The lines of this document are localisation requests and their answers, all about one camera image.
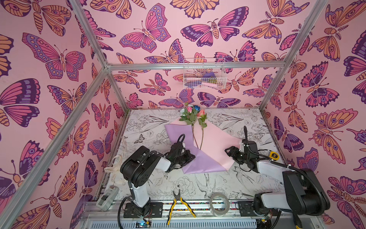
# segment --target tape roll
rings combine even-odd
[[[221,199],[225,204],[225,210],[216,210],[212,204],[214,199]],[[222,193],[219,193],[219,192],[215,192],[212,194],[212,196],[210,198],[210,211],[214,216],[222,217],[223,215],[228,213],[229,209],[230,209],[230,202],[229,202],[229,199],[225,195],[223,195]]]

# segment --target purple wrapping paper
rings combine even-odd
[[[172,144],[177,142],[181,134],[185,134],[186,137],[183,141],[186,145],[185,148],[189,149],[191,154],[196,156],[195,159],[182,168],[184,174],[226,171],[226,169],[214,159],[194,146],[191,125],[166,124],[165,129],[167,130],[167,134]]]

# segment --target white wire basket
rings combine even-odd
[[[225,62],[215,62],[216,58],[186,58],[183,64],[183,88],[223,89],[226,86]]]

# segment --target pliers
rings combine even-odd
[[[177,204],[177,201],[180,200],[182,204],[184,204],[188,210],[191,212],[191,214],[193,215],[194,218],[196,218],[196,214],[193,212],[192,208],[189,206],[189,204],[187,202],[185,202],[182,197],[180,196],[180,190],[179,190],[179,193],[178,195],[175,195],[174,191],[172,191],[173,193],[173,196],[174,196],[174,203],[172,204],[172,207],[170,208],[170,211],[169,211],[169,215],[168,215],[168,222],[167,222],[167,225],[170,224],[170,220],[172,218],[172,213],[173,213],[173,209],[175,207],[175,205]]]

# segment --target metal beam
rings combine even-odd
[[[109,71],[118,70],[163,70],[163,69],[183,69],[184,63],[169,63],[169,64],[112,64],[108,65]],[[190,63],[190,67],[197,66],[202,68],[202,63]],[[283,67],[285,66],[284,61],[253,61],[253,62],[226,62],[225,68],[251,68],[251,67]]]
[[[118,99],[119,103],[121,104],[124,112],[127,113],[128,108],[126,106],[126,101],[124,100],[122,92],[120,91],[120,89],[119,89],[119,87],[118,87],[118,85],[117,85],[117,83],[116,83],[116,81],[115,81],[115,79],[114,79],[114,77],[113,77],[113,75],[110,71],[108,71],[107,77],[109,79],[109,82],[111,83],[111,86],[112,86],[112,88],[113,88],[113,90],[114,90],[114,92],[117,96],[117,99]]]
[[[328,0],[317,0],[315,2],[313,8],[311,9],[309,15],[307,16],[304,22],[304,25],[302,26],[300,32],[297,34],[296,39],[290,48],[290,51],[287,52],[285,58],[285,66],[279,69],[271,85],[269,86],[266,95],[264,96],[261,105],[259,106],[260,110],[264,110],[269,99],[271,98],[274,91],[277,89],[278,84],[281,82],[281,79],[285,75],[287,69],[290,67],[291,62],[295,58],[298,50],[300,49],[306,37],[308,36],[309,32],[313,28],[314,24],[316,23],[318,17],[320,16],[327,2]]]
[[[65,139],[74,129],[76,122],[83,114],[86,106],[93,98],[95,92],[102,83],[106,74],[106,68],[99,72],[95,80],[91,83],[86,93],[81,98],[78,105],[73,109],[68,119],[62,124],[56,136],[47,146],[39,161],[37,161],[34,168],[31,170],[26,179],[23,181],[22,185],[18,188],[14,196],[11,198],[10,202],[0,216],[0,229],[9,229],[13,225],[15,219],[21,214],[24,205],[28,202],[28,199],[37,188],[39,181],[42,179],[46,170],[50,167],[51,163],[57,155],[58,150],[65,142]]]
[[[85,32],[86,37],[89,40],[90,46],[93,48],[95,55],[97,56],[99,63],[101,64],[102,68],[107,65],[107,61],[104,58],[102,49],[100,48],[97,37],[95,36],[92,27],[89,24],[88,19],[85,16],[84,9],[81,6],[81,3],[79,0],[70,0],[70,3],[72,5],[72,8],[74,10],[74,13],[76,17],[78,18],[81,27],[83,27],[83,30]]]

